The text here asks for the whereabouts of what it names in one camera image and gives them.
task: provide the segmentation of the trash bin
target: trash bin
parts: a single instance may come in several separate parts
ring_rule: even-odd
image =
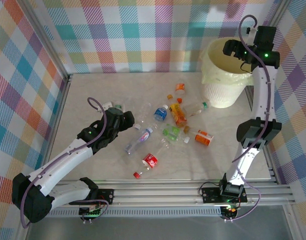
[[[238,38],[224,37],[210,43],[201,54],[203,96],[215,108],[227,108],[234,104],[245,86],[253,85],[251,65],[233,56],[223,54],[225,42]]]

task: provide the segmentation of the red bottle label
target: red bottle label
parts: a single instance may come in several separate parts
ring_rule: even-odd
[[[152,154],[148,154],[145,158],[143,158],[143,160],[145,161],[145,162],[147,162],[147,164],[151,167],[151,168],[153,168],[156,164],[157,164],[157,162],[158,162],[158,160],[157,160],[157,158],[155,158]]]

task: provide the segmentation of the colorful checkered wall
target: colorful checkered wall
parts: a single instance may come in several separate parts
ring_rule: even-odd
[[[16,234],[12,179],[41,164],[63,86],[16,1],[0,1],[0,240]]]
[[[292,187],[306,225],[306,0],[289,5],[278,24],[275,49],[281,53],[275,108],[283,129],[271,147],[282,182]]]
[[[198,71],[211,40],[236,36],[246,14],[262,24],[279,0],[30,2],[69,73],[120,73]]]

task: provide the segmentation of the cable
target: cable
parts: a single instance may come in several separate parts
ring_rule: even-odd
[[[204,182],[204,183],[199,187],[199,189],[198,189],[198,194],[199,194],[200,196],[203,196],[203,195],[201,194],[201,189],[202,189],[203,185],[205,185],[205,184],[213,184],[213,185],[219,187],[219,185],[213,183],[212,181],[206,181],[206,182]]]
[[[255,20],[255,25],[254,25],[254,27],[256,27],[256,25],[257,25],[257,19],[256,19],[253,15],[246,15],[246,16],[243,17],[243,19],[242,19],[241,22],[239,23],[238,34],[239,34],[239,38],[240,38],[240,40],[241,40],[243,46],[245,47],[245,49],[246,49],[254,58],[256,58],[256,59],[258,60],[258,62],[261,64],[261,66],[262,66],[263,69],[264,69],[264,72],[265,72],[265,75],[266,75],[266,78],[267,78],[267,86],[268,86],[267,112],[266,112],[266,119],[265,119],[264,127],[263,127],[262,131],[259,133],[258,137],[257,137],[257,138],[254,140],[254,142],[246,149],[246,151],[245,151],[243,154],[241,154],[238,158],[236,158],[235,160],[232,161],[232,163],[235,165],[236,170],[237,170],[238,174],[241,176],[241,179],[244,181],[244,183],[245,183],[246,185],[248,185],[251,189],[256,190],[256,191],[258,192],[258,194],[259,194],[258,200],[257,200],[257,202],[255,203],[255,205],[254,205],[247,213],[245,213],[245,214],[243,214],[243,215],[241,215],[241,216],[239,216],[239,217],[236,217],[236,218],[234,218],[234,219],[230,219],[231,222],[233,222],[234,220],[241,219],[241,218],[247,216],[248,214],[250,214],[250,213],[257,207],[257,205],[258,205],[258,203],[259,203],[259,201],[260,201],[260,199],[261,199],[261,197],[262,197],[261,192],[260,192],[257,188],[255,188],[255,187],[253,187],[252,185],[250,185],[250,184],[244,179],[243,174],[241,173],[240,169],[238,168],[236,162],[237,162],[239,159],[241,159],[242,157],[244,157],[244,156],[251,150],[251,148],[253,148],[253,147],[257,144],[257,142],[259,141],[259,139],[263,136],[264,132],[266,131],[267,125],[268,125],[268,121],[269,121],[269,111],[270,111],[270,108],[271,108],[271,98],[272,98],[272,91],[271,91],[271,86],[270,86],[271,80],[270,80],[270,77],[269,77],[268,69],[267,69],[266,65],[264,64],[264,62],[261,60],[261,58],[260,58],[259,56],[257,56],[257,55],[247,46],[247,44],[245,43],[245,41],[244,41],[244,39],[243,39],[243,37],[242,37],[242,24],[243,24],[243,22],[244,22],[244,20],[245,20],[246,18],[252,18],[252,19],[254,19],[254,20]]]
[[[249,73],[249,74],[252,74],[251,72],[249,72],[249,71],[247,71],[247,70],[242,69],[242,67],[243,67],[243,65],[244,65],[245,63],[246,63],[246,62],[243,62],[243,63],[242,63],[242,65],[241,65],[241,70],[242,70],[242,71],[244,71],[244,72],[247,72],[247,73]]]
[[[106,213],[106,211],[107,211],[107,209],[108,209],[108,207],[109,207],[109,202],[108,201],[106,201],[106,200],[104,200],[104,199],[95,199],[95,200],[79,200],[79,201],[75,201],[75,202],[77,202],[77,203],[92,203],[92,202],[102,202],[102,203],[105,203],[106,204],[106,208],[105,208],[105,210],[104,211],[102,211],[101,212],[101,214],[99,215],[99,216],[97,216],[96,218],[94,218],[92,221],[95,221],[95,220],[97,220],[97,219],[99,219],[104,213]],[[85,214],[83,214],[82,215],[82,219],[83,219],[83,221],[85,222],[85,219],[84,219],[84,217],[85,217]]]
[[[52,161],[47,167],[45,167],[41,173],[38,175],[38,176],[43,176],[52,166],[54,166],[56,163],[58,163],[60,160],[62,160],[64,157],[68,156],[68,155],[71,155],[72,153],[74,153],[75,151],[78,151],[90,144],[92,144],[93,142],[95,142],[96,140],[98,140],[104,133],[105,131],[105,128],[106,128],[106,125],[107,125],[107,116],[106,116],[106,113],[105,113],[105,110],[103,108],[103,106],[94,98],[92,97],[88,97],[87,98],[87,101],[88,103],[91,105],[91,107],[94,107],[91,103],[90,103],[90,100],[94,101],[96,104],[98,104],[98,106],[101,108],[102,112],[103,112],[103,117],[104,117],[104,126],[101,130],[101,132],[99,133],[99,135],[97,135],[96,138],[94,138],[93,140],[83,144],[82,146],[79,146],[75,149],[72,149],[71,151],[69,152],[66,152],[66,153],[63,153],[61,156],[59,156],[57,159],[55,159],[54,161]],[[25,200],[26,200],[26,197],[27,197],[27,194],[28,194],[28,191],[32,188],[32,186],[37,182],[37,180],[39,180],[39,177],[36,177],[34,178],[34,180],[28,185],[27,189],[25,190],[24,194],[23,194],[23,197],[22,197],[22,200],[21,200],[21,205],[20,205],[20,219],[21,219],[21,224],[23,226],[23,228],[28,228],[28,226],[30,225],[30,222],[28,222],[28,224],[25,223],[25,219],[24,219],[24,204],[25,204]]]

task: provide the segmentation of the plaid backdrop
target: plaid backdrop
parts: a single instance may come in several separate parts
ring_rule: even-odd
[[[292,187],[306,225],[306,0],[293,0],[277,29],[281,53],[275,108],[283,123],[271,147],[283,183]]]
[[[198,71],[211,40],[237,36],[246,14],[263,23],[279,0],[30,2],[69,73],[120,73]]]
[[[40,166],[62,86],[16,1],[0,1],[0,240],[11,239],[18,227],[12,179]]]

